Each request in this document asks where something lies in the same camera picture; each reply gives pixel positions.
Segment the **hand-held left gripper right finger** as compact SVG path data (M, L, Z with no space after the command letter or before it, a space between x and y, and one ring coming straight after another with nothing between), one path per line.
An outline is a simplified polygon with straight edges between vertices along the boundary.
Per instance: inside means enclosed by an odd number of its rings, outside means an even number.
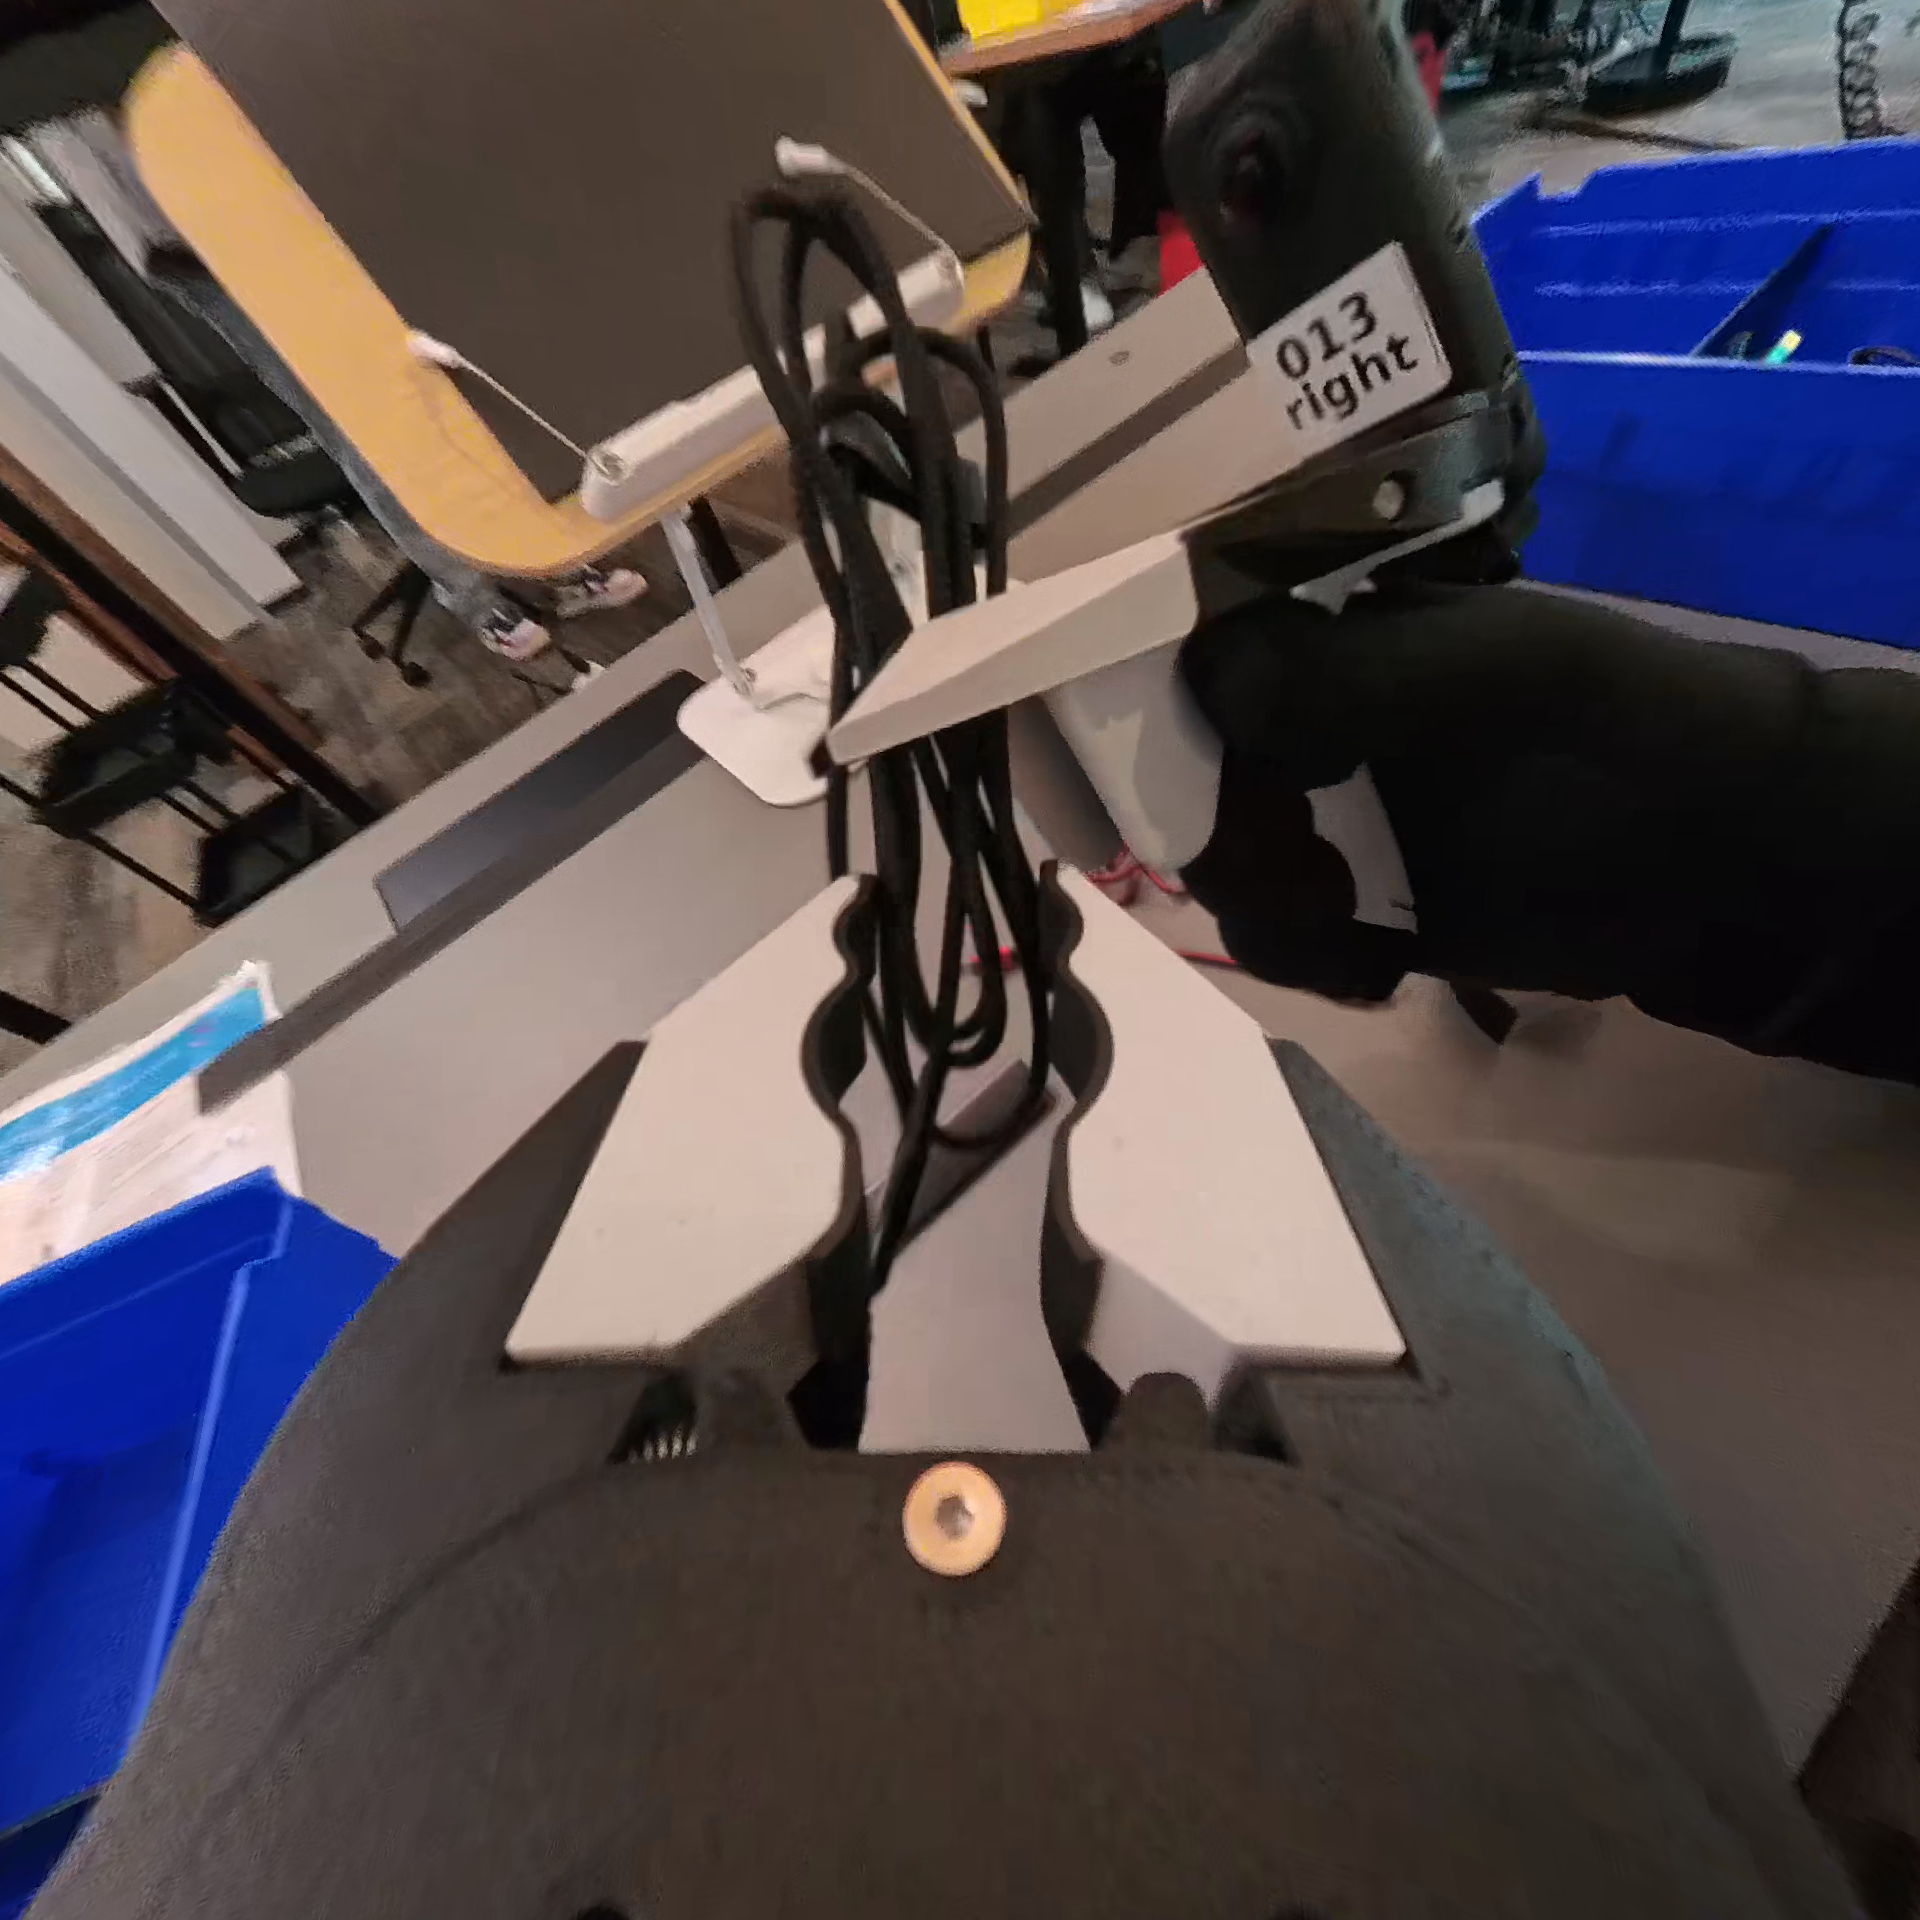
M1393 1373L1408 1342L1261 1023L1074 869L1040 877L1069 1093L1040 1246L1080 1412L1150 1377Z

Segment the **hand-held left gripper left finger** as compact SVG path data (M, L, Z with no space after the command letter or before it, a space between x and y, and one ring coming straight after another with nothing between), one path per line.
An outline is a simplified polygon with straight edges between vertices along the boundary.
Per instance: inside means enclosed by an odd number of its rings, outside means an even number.
M506 1332L522 1368L632 1362L792 1390L869 1350L875 885L831 880L640 1044Z

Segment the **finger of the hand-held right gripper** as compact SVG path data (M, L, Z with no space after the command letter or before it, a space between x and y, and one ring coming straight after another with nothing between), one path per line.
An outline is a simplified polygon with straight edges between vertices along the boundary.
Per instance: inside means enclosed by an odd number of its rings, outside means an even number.
M1199 621L1188 540L1169 533L938 614L877 667L827 732L852 766L1183 642Z

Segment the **person's right hand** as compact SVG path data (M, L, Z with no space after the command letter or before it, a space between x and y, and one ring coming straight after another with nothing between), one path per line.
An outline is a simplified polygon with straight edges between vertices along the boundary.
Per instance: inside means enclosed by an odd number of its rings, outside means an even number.
M1524 589L1330 614L1266 596L1184 642L1221 747L1183 872L1258 981L1408 975L1757 1017L1816 946L1825 673Z

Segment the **blue plastic bin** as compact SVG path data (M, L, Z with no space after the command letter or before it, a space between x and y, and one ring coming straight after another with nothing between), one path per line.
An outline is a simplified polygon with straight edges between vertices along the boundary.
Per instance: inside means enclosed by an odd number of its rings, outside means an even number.
M1917 651L1914 139L1528 178L1474 228L1548 445L1530 578Z

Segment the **printed paper sheet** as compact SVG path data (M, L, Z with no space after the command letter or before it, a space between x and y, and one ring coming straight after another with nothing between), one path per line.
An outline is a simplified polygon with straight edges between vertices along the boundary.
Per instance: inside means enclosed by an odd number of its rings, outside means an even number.
M2 1117L2 1282L12 1284L252 1175L303 1197L293 1086L271 1075L205 1113L199 1081L278 1019L247 962L145 1038Z

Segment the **blue bin with white label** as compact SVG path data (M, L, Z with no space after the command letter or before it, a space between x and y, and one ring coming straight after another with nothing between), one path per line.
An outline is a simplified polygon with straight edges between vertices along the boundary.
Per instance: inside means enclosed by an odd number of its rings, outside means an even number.
M119 1773L242 1486L392 1269L255 1172L5 1284L5 1854Z

